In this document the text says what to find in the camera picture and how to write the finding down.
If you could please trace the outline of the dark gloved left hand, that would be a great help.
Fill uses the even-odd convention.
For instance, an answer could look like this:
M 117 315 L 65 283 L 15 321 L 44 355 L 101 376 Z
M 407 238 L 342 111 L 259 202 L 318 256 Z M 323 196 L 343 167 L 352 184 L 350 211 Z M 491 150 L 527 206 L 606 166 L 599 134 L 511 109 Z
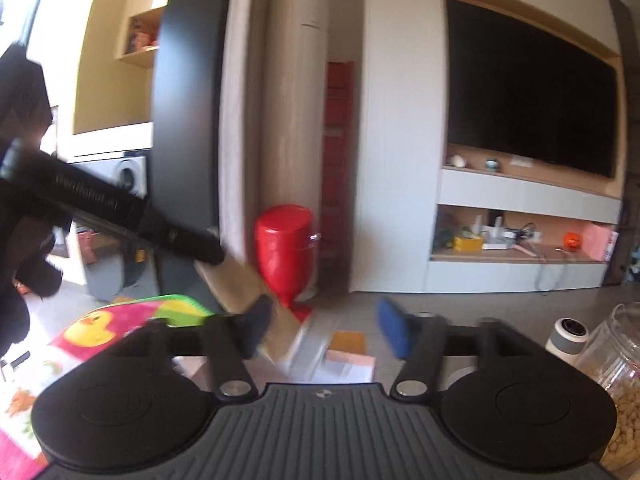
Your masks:
M 54 230 L 68 229 L 66 211 L 1 182 L 1 352 L 25 339 L 30 326 L 28 307 L 17 284 L 40 297 L 61 287 L 62 272 L 47 262 Z

